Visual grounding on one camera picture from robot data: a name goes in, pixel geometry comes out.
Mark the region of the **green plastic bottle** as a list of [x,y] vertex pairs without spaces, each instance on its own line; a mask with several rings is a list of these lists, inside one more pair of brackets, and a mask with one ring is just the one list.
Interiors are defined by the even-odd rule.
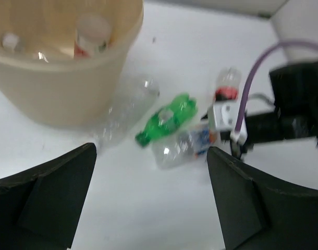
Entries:
[[141,147],[175,133],[197,113],[197,100],[188,93],[182,93],[167,105],[162,106],[147,121],[144,129],[135,136]]

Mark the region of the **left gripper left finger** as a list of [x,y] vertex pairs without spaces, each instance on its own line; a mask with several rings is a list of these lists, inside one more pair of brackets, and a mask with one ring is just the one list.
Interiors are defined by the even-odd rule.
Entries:
[[0,179],[0,249],[69,249],[97,158],[94,143]]

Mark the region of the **clear bottle blue white cap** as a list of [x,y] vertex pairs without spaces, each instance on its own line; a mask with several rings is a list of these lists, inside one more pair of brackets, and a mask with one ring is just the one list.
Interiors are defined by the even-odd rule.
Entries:
[[22,39],[18,35],[10,32],[3,34],[2,47],[12,53],[20,53],[24,51]]

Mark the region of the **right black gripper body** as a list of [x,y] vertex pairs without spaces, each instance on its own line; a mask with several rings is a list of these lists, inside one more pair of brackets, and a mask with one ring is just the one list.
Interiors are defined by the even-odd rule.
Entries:
[[302,115],[278,115],[267,112],[257,115],[245,115],[247,139],[244,143],[235,143],[230,139],[230,132],[221,132],[221,141],[229,142],[231,155],[241,159],[254,145],[284,140],[304,139],[316,136],[311,119]]

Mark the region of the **clear bottle blue white label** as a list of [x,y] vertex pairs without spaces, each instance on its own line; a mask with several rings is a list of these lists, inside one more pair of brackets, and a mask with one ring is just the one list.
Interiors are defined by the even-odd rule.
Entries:
[[160,169],[170,169],[206,154],[218,138],[207,122],[184,128],[152,144],[155,162]]

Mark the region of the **small bottle red label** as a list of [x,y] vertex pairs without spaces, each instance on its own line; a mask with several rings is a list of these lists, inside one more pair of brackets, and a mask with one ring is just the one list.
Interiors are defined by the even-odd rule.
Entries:
[[222,69],[215,81],[213,101],[236,100],[239,94],[241,72],[234,68]]

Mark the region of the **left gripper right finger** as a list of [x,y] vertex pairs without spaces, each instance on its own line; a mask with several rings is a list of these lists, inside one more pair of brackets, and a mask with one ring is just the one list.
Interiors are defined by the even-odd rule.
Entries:
[[318,249],[318,190],[235,159],[207,152],[226,249]]

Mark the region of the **clear bottle red label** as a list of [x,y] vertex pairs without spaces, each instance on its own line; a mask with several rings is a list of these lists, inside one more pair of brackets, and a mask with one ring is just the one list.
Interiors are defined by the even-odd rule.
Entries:
[[93,57],[103,53],[109,45],[112,26],[97,14],[83,14],[76,25],[74,58]]

